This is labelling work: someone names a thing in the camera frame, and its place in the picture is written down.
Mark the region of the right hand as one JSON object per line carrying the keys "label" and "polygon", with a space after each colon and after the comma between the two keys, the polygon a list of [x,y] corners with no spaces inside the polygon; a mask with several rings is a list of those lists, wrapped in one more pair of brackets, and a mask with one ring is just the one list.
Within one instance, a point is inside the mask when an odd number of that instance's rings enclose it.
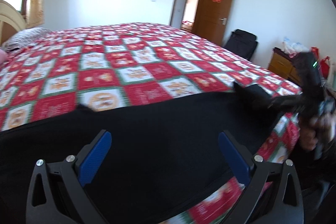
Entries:
{"label": "right hand", "polygon": [[335,138],[335,113],[313,117],[309,121],[299,117],[299,142],[303,149],[313,151],[318,138],[323,137],[329,144]]}

